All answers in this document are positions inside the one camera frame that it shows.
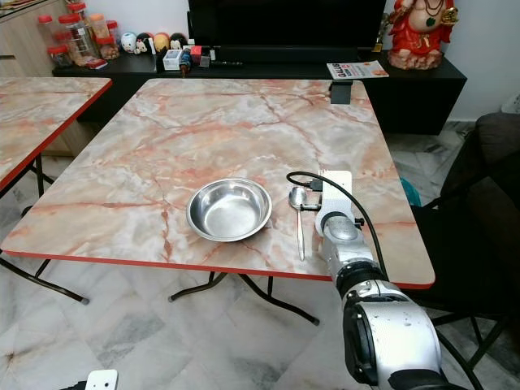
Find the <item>statue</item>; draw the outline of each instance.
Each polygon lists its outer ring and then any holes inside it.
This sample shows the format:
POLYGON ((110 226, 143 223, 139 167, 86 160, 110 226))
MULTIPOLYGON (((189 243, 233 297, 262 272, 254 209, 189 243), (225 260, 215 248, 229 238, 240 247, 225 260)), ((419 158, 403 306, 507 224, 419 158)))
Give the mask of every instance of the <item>statue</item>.
POLYGON ((449 43, 458 21, 453 0, 396 0, 389 16, 393 48, 388 61, 401 69, 432 69, 442 60, 440 43, 449 43))

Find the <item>tiled floor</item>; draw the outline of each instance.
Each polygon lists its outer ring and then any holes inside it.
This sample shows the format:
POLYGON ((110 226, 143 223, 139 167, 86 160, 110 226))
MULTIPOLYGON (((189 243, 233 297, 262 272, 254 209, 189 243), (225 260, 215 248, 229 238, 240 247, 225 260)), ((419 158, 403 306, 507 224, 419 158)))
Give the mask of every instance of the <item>tiled floor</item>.
MULTIPOLYGON (((447 128, 439 137, 388 136, 397 168, 423 202, 439 192, 462 144, 456 130, 447 128)), ((45 158, 44 168, 57 176, 69 162, 45 158)), ((35 179, 28 174, 0 201, 0 239, 35 201, 35 193, 35 179)), ((39 263, 11 261, 32 271, 39 263)), ((368 388, 345 369, 340 303, 330 283, 275 280, 277 297, 322 320, 315 327, 267 304, 233 275, 175 303, 167 296, 204 283, 207 273, 54 261, 43 276, 91 302, 78 304, 1 268, 2 390, 58 390, 102 368, 119 371, 120 390, 368 388)), ((267 278, 255 280, 266 287, 267 278)), ((466 330, 447 326, 445 333, 471 350, 475 346, 466 330)), ((454 383, 470 388, 447 353, 443 365, 454 383)), ((488 390, 520 388, 492 357, 484 357, 476 372, 488 390)))

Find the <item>black chair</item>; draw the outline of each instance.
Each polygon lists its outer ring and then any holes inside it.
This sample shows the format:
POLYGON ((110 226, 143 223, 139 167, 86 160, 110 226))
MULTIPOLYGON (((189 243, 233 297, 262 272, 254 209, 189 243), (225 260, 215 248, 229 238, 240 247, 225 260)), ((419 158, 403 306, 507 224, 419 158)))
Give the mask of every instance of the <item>black chair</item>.
POLYGON ((477 121, 453 163, 441 196, 412 207, 435 270, 428 290, 405 293, 449 314, 437 327, 469 319, 479 344, 466 360, 442 333, 475 388, 473 369, 514 319, 520 297, 520 115, 490 114, 477 121), (495 326, 483 337, 477 318, 495 326))

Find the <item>white wall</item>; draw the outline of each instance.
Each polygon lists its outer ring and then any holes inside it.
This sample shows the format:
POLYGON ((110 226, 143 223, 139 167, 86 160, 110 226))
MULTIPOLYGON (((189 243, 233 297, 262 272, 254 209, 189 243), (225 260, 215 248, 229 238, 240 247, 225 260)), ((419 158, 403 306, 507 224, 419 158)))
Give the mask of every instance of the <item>white wall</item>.
MULTIPOLYGON (((476 120, 520 93, 520 0, 455 0, 459 23, 444 48, 468 81, 451 120, 476 120)), ((387 12, 393 0, 387 1, 387 12)), ((391 47, 392 40, 385 40, 391 47)))
MULTIPOLYGON (((90 13, 119 22, 121 32, 188 34, 188 0, 85 0, 90 13)), ((387 0, 387 12, 393 10, 387 0)), ((446 57, 468 78, 450 119, 476 120, 520 93, 520 0, 455 0, 460 22, 446 57)), ((385 38, 385 47, 391 40, 385 38)))
POLYGON ((117 20, 121 33, 184 33, 188 0, 84 0, 89 14, 117 20))

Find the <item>black cabinet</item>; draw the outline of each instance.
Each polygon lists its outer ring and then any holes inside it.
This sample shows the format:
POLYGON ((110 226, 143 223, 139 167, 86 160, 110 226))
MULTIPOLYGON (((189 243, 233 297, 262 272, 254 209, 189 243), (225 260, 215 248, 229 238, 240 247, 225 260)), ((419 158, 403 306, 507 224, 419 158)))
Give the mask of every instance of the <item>black cabinet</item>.
POLYGON ((365 59, 378 59, 390 75, 363 81, 383 132, 439 134, 466 77, 446 58, 428 71, 392 67, 386 53, 368 54, 365 59))
MULTIPOLYGON (((383 132, 438 134, 466 82, 447 59, 430 71, 402 71, 391 67, 386 53, 361 54, 378 59, 390 77, 364 80, 383 132)), ((97 71, 82 67, 54 69, 58 77, 110 77, 113 85, 79 120, 106 124, 148 80, 181 77, 179 71, 155 71, 155 59, 146 54, 122 53, 97 71)), ((243 67, 195 67, 190 78, 330 80, 324 63, 247 63, 243 67)))

